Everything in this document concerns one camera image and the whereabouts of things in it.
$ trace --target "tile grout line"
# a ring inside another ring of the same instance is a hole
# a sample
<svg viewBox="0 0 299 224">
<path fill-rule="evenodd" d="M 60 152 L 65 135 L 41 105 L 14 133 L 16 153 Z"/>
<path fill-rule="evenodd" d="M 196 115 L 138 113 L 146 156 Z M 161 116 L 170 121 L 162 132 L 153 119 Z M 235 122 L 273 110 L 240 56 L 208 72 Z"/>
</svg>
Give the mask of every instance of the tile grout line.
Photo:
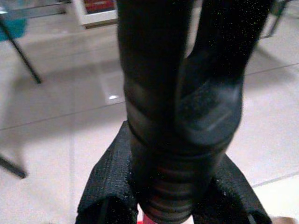
<svg viewBox="0 0 299 224">
<path fill-rule="evenodd" d="M 276 70 L 276 69 L 283 69 L 283 68 L 291 67 L 291 66 L 298 65 L 298 64 L 299 63 L 288 64 L 288 65 L 284 65 L 284 66 L 280 66 L 280 67 L 276 67 L 276 68 L 272 68 L 272 69 L 265 69 L 265 70 L 262 70 L 262 71 L 251 72 L 251 73 L 244 74 L 244 76 L 254 75 L 254 74 L 261 73 L 261 72 L 272 71 L 272 70 Z"/>
<path fill-rule="evenodd" d="M 299 175 L 299 171 L 296 171 L 296 172 L 293 172 L 293 173 L 290 173 L 290 174 L 286 174 L 286 175 L 274 178 L 272 180 L 264 181 L 262 183 L 254 184 L 251 187 L 252 188 L 261 187 L 261 186 L 267 185 L 269 183 L 274 183 L 274 182 L 282 181 L 282 180 L 285 180 L 287 178 L 290 178 L 290 177 L 293 177 L 293 176 L 296 176 L 296 175 Z"/>
<path fill-rule="evenodd" d="M 63 58 L 63 57 L 71 57 L 71 56 L 74 56 L 74 55 L 81 55 L 81 54 L 86 54 L 88 52 L 95 52 L 95 51 L 98 51 L 98 50 L 103 50 L 103 49 L 107 49 L 107 48 L 114 48 L 114 47 L 118 47 L 118 45 L 111 45 L 111 46 L 106 46 L 106 47 L 102 47 L 102 48 L 95 48 L 93 50 L 86 50 L 86 51 L 81 51 L 81 52 L 76 52 L 76 53 L 71 53 L 71 54 L 67 54 L 67 55 L 60 55 L 60 56 L 53 56 L 53 57 L 47 57 L 47 58 L 44 58 L 44 59 L 38 59 L 37 57 L 33 57 L 32 59 L 36 59 L 36 61 L 44 61 L 44 60 L 53 60 L 53 59 L 60 59 L 60 58 Z"/>
<path fill-rule="evenodd" d="M 72 37 L 72 45 L 75 44 L 74 37 Z M 72 63 L 75 63 L 74 55 L 72 55 L 71 58 Z M 75 108 L 75 94 L 74 94 L 74 76 L 72 76 L 71 79 L 71 111 L 74 111 Z M 75 119 L 76 116 L 70 116 L 69 117 L 69 123 L 70 123 L 70 215 L 69 215 L 69 221 L 70 224 L 73 220 L 73 211 L 76 210 L 75 203 Z"/>
<path fill-rule="evenodd" d="M 256 114 L 247 114 L 247 115 L 245 115 L 244 113 L 245 113 L 245 110 L 243 111 L 243 114 L 242 114 L 242 118 L 243 118 L 243 116 L 246 116 L 247 118 L 252 118 L 252 117 L 256 117 L 256 116 L 263 116 L 263 117 L 265 117 L 265 116 L 267 116 L 267 115 L 274 115 L 275 113 L 277 113 L 277 112 L 283 112 L 283 111 L 285 111 L 286 109 L 297 109 L 297 107 L 298 107 L 299 105 L 286 105 L 286 106 L 284 106 L 283 108 L 279 108 L 279 109 L 275 109 L 275 110 L 271 110 L 271 111 L 265 111 L 265 112 L 259 112 L 259 113 L 256 113 Z"/>
<path fill-rule="evenodd" d="M 25 126 L 25 125 L 32 125 L 32 124 L 35 124 L 35 123 L 39 123 L 39 122 L 43 122 L 43 121 L 47 121 L 47 120 L 53 120 L 53 119 L 57 119 L 57 118 L 63 118 L 63 117 L 71 116 L 71 115 L 76 115 L 76 114 L 84 113 L 84 112 L 95 111 L 95 110 L 106 108 L 106 107 L 109 107 L 109 106 L 123 104 L 124 102 L 125 101 L 122 101 L 122 102 L 119 102 L 119 103 L 115 103 L 115 104 L 109 104 L 109 105 L 103 105 L 103 106 L 99 106 L 99 107 L 95 107 L 95 108 L 90 108 L 90 109 L 83 110 L 83 111 L 71 112 L 71 113 L 68 113 L 68 114 L 63 114 L 63 115 L 59 115 L 59 116 L 55 116 L 55 117 L 50 117 L 50 118 L 42 119 L 42 120 L 35 120 L 35 121 L 31 121 L 31 122 L 28 122 L 28 123 L 25 123 L 25 124 L 21 124 L 21 125 L 15 125 L 15 126 L 11 126 L 11 127 L 5 127 L 5 128 L 1 128 L 0 131 L 10 130 L 10 129 L 22 127 L 22 126 Z"/>
</svg>

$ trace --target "black rubber handle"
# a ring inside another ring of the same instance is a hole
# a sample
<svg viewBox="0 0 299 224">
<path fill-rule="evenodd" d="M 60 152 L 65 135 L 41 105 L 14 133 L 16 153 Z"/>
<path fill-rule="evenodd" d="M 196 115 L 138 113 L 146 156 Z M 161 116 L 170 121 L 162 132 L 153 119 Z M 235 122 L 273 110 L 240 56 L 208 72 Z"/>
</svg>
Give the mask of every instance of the black rubber handle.
<svg viewBox="0 0 299 224">
<path fill-rule="evenodd" d="M 243 72 L 271 0 L 204 0 L 184 59 L 193 0 L 118 0 L 133 185 L 148 217 L 185 221 L 242 113 Z"/>
</svg>

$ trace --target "beige floor tile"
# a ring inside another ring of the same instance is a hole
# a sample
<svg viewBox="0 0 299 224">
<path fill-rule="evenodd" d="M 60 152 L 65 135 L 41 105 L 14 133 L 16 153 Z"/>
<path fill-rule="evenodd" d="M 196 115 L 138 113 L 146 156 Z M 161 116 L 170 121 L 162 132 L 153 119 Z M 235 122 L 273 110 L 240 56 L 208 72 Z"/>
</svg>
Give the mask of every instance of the beige floor tile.
<svg viewBox="0 0 299 224">
<path fill-rule="evenodd" d="M 0 69 L 4 70 L 7 67 L 15 67 L 16 64 L 22 63 L 16 50 L 7 41 L 0 42 Z"/>
<path fill-rule="evenodd" d="M 0 128 L 70 113 L 72 77 L 66 73 L 66 65 L 70 65 L 69 59 L 36 62 L 42 84 L 37 84 L 21 64 L 1 70 Z"/>
<path fill-rule="evenodd" d="M 58 30 L 57 34 L 47 33 L 47 30 L 51 29 L 50 26 L 56 27 L 56 24 L 48 25 L 48 27 L 44 28 L 45 31 L 30 32 L 19 39 L 20 46 L 22 46 L 23 51 L 31 61 L 73 54 L 72 35 L 68 34 L 67 31 L 61 30 Z"/>
<path fill-rule="evenodd" d="M 118 49 L 99 49 L 75 55 L 74 111 L 99 108 L 124 101 L 123 73 Z"/>
<path fill-rule="evenodd" d="M 69 224 L 70 123 L 59 118 L 0 131 L 0 153 L 23 180 L 0 169 L 0 223 Z"/>
<path fill-rule="evenodd" d="M 278 68 L 299 62 L 299 25 L 294 18 L 283 17 L 274 36 L 260 39 L 246 73 Z"/>
<path fill-rule="evenodd" d="M 299 175 L 268 183 L 254 191 L 272 217 L 291 217 L 299 222 Z"/>
<path fill-rule="evenodd" d="M 268 114 L 298 105 L 296 97 L 286 87 L 295 78 L 289 67 L 246 75 L 244 115 Z"/>
<path fill-rule="evenodd" d="M 83 29 L 73 37 L 73 52 L 82 53 L 108 47 L 117 47 L 117 25 Z"/>
<path fill-rule="evenodd" d="M 299 100 L 299 64 L 287 68 L 276 69 L 276 79 L 284 79 L 283 85 Z"/>
<path fill-rule="evenodd" d="M 299 107 L 244 116 L 228 155 L 252 185 L 299 170 Z"/>
</svg>

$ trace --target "black metal leg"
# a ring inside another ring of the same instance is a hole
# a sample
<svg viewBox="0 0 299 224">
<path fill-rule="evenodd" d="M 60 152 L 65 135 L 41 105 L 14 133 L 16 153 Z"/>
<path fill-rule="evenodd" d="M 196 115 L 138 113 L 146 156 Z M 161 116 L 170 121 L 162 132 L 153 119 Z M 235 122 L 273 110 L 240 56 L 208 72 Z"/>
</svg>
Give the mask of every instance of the black metal leg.
<svg viewBox="0 0 299 224">
<path fill-rule="evenodd" d="M 280 21 L 282 15 L 283 15 L 283 11 L 284 11 L 284 9 L 285 9 L 285 7 L 286 7 L 286 4 L 287 4 L 289 1 L 290 1 L 290 0 L 284 0 L 284 1 L 281 3 L 280 8 L 279 8 L 279 10 L 278 10 L 277 18 L 276 18 L 275 22 L 273 23 L 273 25 L 272 25 L 272 27 L 271 27 L 271 29 L 270 29 L 269 34 L 267 35 L 267 37 L 271 37 L 271 36 L 273 36 L 273 34 L 274 34 L 274 32 L 275 32 L 275 30 L 276 30 L 276 28 L 277 28 L 278 22 Z"/>
<path fill-rule="evenodd" d="M 27 68 L 30 70 L 33 78 L 36 80 L 37 83 L 42 83 L 40 77 L 38 76 L 37 72 L 33 69 L 32 65 L 30 64 L 29 60 L 26 58 L 26 56 L 23 53 L 22 49 L 20 48 L 18 43 L 13 39 L 13 37 L 9 33 L 9 30 L 5 26 L 1 16 L 0 16 L 0 27 L 3 30 L 3 32 L 6 34 L 6 36 L 8 37 L 9 41 L 13 44 L 14 48 L 18 51 L 20 57 L 22 58 L 22 60 L 26 64 Z"/>
<path fill-rule="evenodd" d="M 22 170 L 20 167 L 8 162 L 4 158 L 0 156 L 0 166 L 4 167 L 8 171 L 12 172 L 13 174 L 19 176 L 20 178 L 25 178 L 27 176 L 26 172 Z"/>
</svg>

